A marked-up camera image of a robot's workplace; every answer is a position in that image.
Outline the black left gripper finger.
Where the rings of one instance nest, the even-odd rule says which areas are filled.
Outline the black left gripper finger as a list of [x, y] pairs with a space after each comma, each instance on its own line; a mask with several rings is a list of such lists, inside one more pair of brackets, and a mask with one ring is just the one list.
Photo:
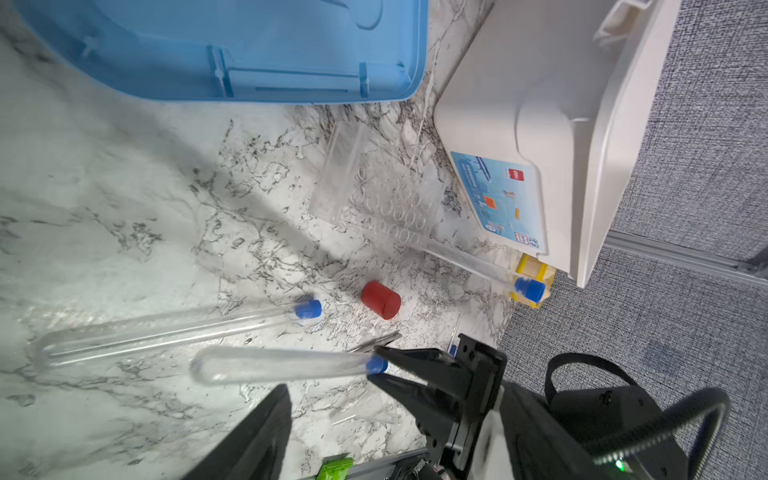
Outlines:
[[277, 385], [183, 480], [278, 479], [291, 428], [291, 401]]

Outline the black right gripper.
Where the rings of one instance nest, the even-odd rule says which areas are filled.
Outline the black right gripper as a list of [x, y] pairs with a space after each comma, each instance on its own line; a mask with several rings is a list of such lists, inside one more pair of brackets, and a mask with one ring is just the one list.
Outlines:
[[468, 478], [481, 424], [500, 389], [505, 354], [466, 334], [455, 337], [449, 352], [377, 346], [374, 353], [426, 382], [367, 376], [412, 414], [433, 462], [454, 479]]

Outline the blue capped test tube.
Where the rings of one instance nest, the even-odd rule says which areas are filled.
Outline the blue capped test tube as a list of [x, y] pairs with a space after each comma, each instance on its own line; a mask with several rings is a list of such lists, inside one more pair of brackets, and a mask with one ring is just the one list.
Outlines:
[[273, 383], [378, 375], [388, 361], [372, 353], [211, 346], [190, 363], [193, 379], [204, 385]]
[[312, 326], [321, 320], [317, 299], [218, 316], [199, 311], [150, 315], [50, 332], [34, 348], [34, 364], [52, 369], [126, 357], [249, 333], [264, 328]]
[[361, 230], [374, 238], [389, 240], [429, 253], [452, 263], [486, 280], [514, 291], [514, 280], [518, 274], [487, 260], [475, 257], [459, 249], [444, 245], [415, 231], [398, 227], [386, 221], [369, 222]]

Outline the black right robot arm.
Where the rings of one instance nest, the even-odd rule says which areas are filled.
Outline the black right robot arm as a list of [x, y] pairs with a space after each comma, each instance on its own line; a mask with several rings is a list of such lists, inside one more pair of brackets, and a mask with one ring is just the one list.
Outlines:
[[468, 336], [454, 352], [378, 346], [368, 380], [398, 401], [425, 436], [419, 479], [698, 479], [730, 410], [719, 388], [668, 408], [621, 367], [581, 353], [549, 372], [585, 365], [618, 384], [536, 393], [503, 374], [504, 353]]

